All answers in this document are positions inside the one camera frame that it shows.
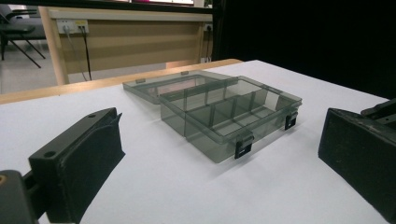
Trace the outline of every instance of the cable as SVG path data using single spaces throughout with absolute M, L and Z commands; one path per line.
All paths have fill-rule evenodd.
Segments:
M 210 26 L 207 26 L 207 48 L 206 48 L 206 57 L 205 57 L 205 63 L 210 63 L 212 61 L 212 57 L 209 57 L 209 43 L 210 43 L 210 32 L 212 29 Z
M 92 76 L 91 76 L 91 63 L 90 63 L 90 53 L 88 52 L 88 44 L 87 44 L 87 33 L 85 32 L 85 26 L 79 26 L 78 28 L 81 30 L 82 36 L 83 36 L 83 38 L 84 38 L 84 42 L 85 42 L 85 54 L 87 55 L 88 74 L 90 75 L 90 80 L 92 80 Z
M 0 73 L 0 94 L 3 94 L 3 81 L 2 81 L 2 76 L 3 73 Z
M 81 59 L 78 57 L 78 54 L 76 53 L 76 50 L 75 50 L 75 48 L 74 48 L 72 39 L 70 38 L 69 27 L 65 25 L 63 28 L 64 28 L 64 32 L 65 32 L 66 35 L 67 35 L 67 39 L 69 40 L 70 46 L 72 47 L 72 50 L 73 50 L 73 52 L 74 52 L 74 54 L 75 54 L 75 57 L 76 57 L 76 59 L 78 60 L 79 70 L 81 70 L 81 74 L 82 74 L 82 76 L 84 77 L 84 80 L 85 80 L 85 81 L 88 81 L 87 78 L 85 78 L 85 75 L 84 75 L 84 72 L 83 72 L 84 70 L 82 70 Z

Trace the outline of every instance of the plastic organizer box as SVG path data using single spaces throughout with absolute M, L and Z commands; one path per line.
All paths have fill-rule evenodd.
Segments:
M 254 142 L 292 127 L 302 99 L 248 77 L 205 71 L 124 83 L 161 104 L 161 118 L 214 162 L 236 159 Z

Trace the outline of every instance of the chair leg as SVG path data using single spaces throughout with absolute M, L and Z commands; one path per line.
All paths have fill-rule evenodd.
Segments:
M 2 35 L 1 36 L 1 60 L 4 60 L 4 52 L 6 51 L 7 39 Z
M 38 65 L 38 63 L 35 62 L 35 60 L 33 60 L 31 57 L 29 57 L 29 55 L 27 55 L 27 53 L 25 51 L 23 51 L 23 49 L 21 49 L 17 44 L 15 44 L 14 41 L 9 40 L 9 42 L 11 42 L 17 49 L 19 49 L 26 57 L 28 57 L 30 59 L 30 61 L 32 61 L 35 65 L 37 65 L 38 68 L 41 68 L 40 65 Z
M 27 39 L 25 39 L 25 40 L 26 40 L 26 42 L 27 42 L 33 49 L 35 49 L 35 51 L 37 51 L 37 53 L 38 53 L 39 55 L 41 55 L 41 57 L 43 57 L 43 59 L 46 59 L 46 57 L 44 57 L 44 55 L 42 55 L 42 54 L 40 53 L 40 51 L 38 51 L 38 49 L 36 49 L 35 46 L 33 46 L 33 44 L 30 43 L 29 40 L 27 40 Z

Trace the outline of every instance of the table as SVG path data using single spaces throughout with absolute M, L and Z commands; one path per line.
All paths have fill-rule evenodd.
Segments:
M 202 69 L 219 67 L 233 63 L 241 63 L 241 61 L 236 59 L 228 59 L 228 60 L 221 60 L 211 63 L 199 63 L 199 64 L 193 64 L 187 66 L 179 66 L 175 68 L 168 68 L 168 69 L 151 71 L 140 74 L 103 78 L 88 82 L 79 82 L 79 83 L 67 84 L 62 86 L 42 88 L 32 91 L 18 91 L 7 94 L 0 94 L 0 105 L 14 103 L 18 101 L 31 100 L 41 97 L 62 95 L 67 93 L 79 92 L 79 91 L 94 90 L 94 89 L 109 87 L 113 85 L 120 85 L 122 82 L 134 81 L 140 78 L 160 77 L 160 76 L 166 76 L 169 74 L 183 72 L 183 71 L 202 70 Z
M 387 223 L 318 158 L 329 107 L 360 113 L 387 99 L 260 61 L 233 62 L 208 71 L 303 98 L 296 126 L 238 160 L 215 164 L 161 121 L 157 105 L 112 84 L 0 105 L 0 170 L 25 174 L 32 153 L 87 114 L 115 106 L 126 156 L 81 223 Z

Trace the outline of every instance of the dark background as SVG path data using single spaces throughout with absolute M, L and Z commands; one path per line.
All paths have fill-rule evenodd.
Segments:
M 394 4 L 306 0 L 218 4 L 223 11 L 220 23 L 215 23 L 219 38 L 214 59 L 260 60 L 355 90 L 396 97 Z

